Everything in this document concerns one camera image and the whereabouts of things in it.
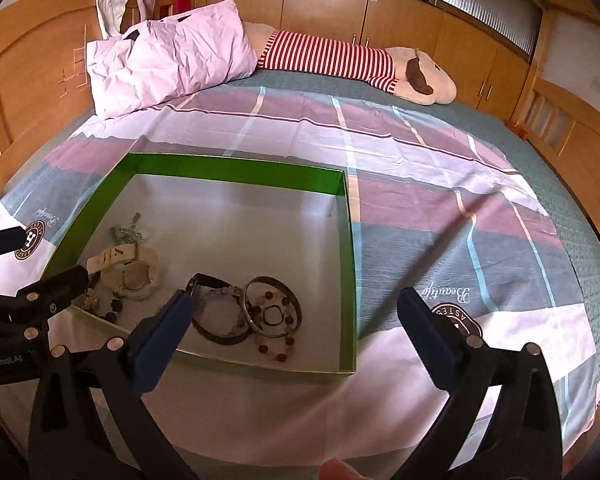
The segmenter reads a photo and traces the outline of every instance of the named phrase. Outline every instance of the stuffed animal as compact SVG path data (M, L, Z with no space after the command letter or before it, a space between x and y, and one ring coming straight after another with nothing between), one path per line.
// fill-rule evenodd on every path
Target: stuffed animal
M425 52L413 48L371 48L344 41L276 30L242 22L258 67L294 70L366 81L421 105L449 104L456 85Z

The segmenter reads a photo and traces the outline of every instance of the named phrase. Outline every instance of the wooden footboard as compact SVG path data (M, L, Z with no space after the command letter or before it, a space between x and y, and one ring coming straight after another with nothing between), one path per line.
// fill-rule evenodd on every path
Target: wooden footboard
M600 236L600 112L568 90L539 79L522 127L571 188Z
M156 0L154 17L173 0ZM128 0L123 30L139 21ZM99 40L95 0L20 0L0 10L0 192L59 130L93 107L85 45Z

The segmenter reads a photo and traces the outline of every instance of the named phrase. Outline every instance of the bedspread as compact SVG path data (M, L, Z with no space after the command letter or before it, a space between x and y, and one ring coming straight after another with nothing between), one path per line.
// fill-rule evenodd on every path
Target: bedspread
M395 315L407 285L431 307L459 305L492 346L537 342L564 445L586 429L600 382L582 292L546 211L495 147L423 113L264 87L218 87L122 118L94 117L0 202L0 228L46 225L32 257L0 256L0 293L39 278L127 152L265 158L347 174L358 371L339 384L278 384L172 363L144 401L202 478L308 478L331 456L390 476L446 400ZM53 340L75 351L105 337L70 312L52 322ZM490 389L459 461L477 448L497 393Z

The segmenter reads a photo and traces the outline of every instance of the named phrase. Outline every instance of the black circular logo patch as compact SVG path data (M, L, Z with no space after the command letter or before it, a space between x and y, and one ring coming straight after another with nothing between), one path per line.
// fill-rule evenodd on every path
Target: black circular logo patch
M42 220L36 220L27 227L26 232L27 242L23 248L15 251L16 258L19 260L26 260L38 248L45 235L45 223Z
M482 327L461 306L453 303L440 303L433 308L433 313L447 316L465 337L470 335L482 337Z

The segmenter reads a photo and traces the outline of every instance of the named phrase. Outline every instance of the plush dog ear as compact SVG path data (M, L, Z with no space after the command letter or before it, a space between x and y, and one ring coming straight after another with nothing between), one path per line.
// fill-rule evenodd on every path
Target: plush dog ear
M419 94L431 95L433 94L433 88L427 84L427 78L420 70L420 58L417 56L418 51L416 50L416 57L407 62L406 79Z

